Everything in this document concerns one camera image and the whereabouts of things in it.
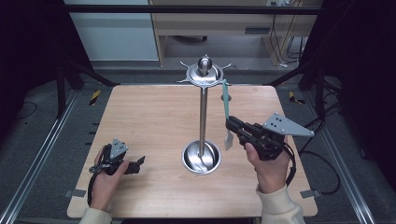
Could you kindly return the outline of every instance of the metal ball knob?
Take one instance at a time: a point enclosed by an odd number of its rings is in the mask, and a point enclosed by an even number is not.
[[[212,68],[212,60],[205,55],[198,61],[198,73],[201,77],[207,76],[209,70]]]

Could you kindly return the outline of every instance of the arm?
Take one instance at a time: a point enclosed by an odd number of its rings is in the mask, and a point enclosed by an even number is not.
[[[257,194],[262,200],[262,224],[304,223],[302,207],[291,200],[286,188],[289,155],[283,151],[274,161],[261,161],[253,145],[246,143],[245,149],[259,180]]]
[[[96,156],[95,164],[99,161],[101,153],[102,150]],[[85,210],[84,217],[79,224],[111,223],[111,216],[106,210],[119,186],[121,177],[128,169],[128,164],[128,161],[124,161],[114,175],[107,175],[106,172],[101,172],[96,177],[92,187],[91,206]]]

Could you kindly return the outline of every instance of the round metal base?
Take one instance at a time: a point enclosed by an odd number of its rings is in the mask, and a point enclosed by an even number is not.
[[[199,140],[188,143],[181,154],[184,166],[196,175],[208,175],[220,165],[219,148],[210,141],[205,141],[204,155],[199,155]]]

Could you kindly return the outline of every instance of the spatula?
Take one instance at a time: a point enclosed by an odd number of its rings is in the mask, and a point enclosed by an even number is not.
[[[223,90],[224,114],[225,114],[225,118],[227,119],[228,117],[230,117],[230,112],[229,112],[230,107],[229,107],[228,84],[226,79],[223,80],[222,90]],[[226,151],[233,146],[233,134],[228,129],[225,134],[224,146]]]

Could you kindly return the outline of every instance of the hand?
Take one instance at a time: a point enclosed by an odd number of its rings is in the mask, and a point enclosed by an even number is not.
[[[99,151],[95,158],[95,164],[99,162],[102,150]],[[128,169],[129,162],[124,161],[114,175],[107,175],[106,172],[101,172],[97,177],[92,187],[92,201],[91,208],[106,211],[108,205],[113,198],[117,187],[119,186],[121,177]]]
[[[269,194],[286,185],[286,175],[290,156],[282,150],[274,161],[261,161],[259,154],[250,143],[245,144],[247,159],[254,166],[262,193]]]

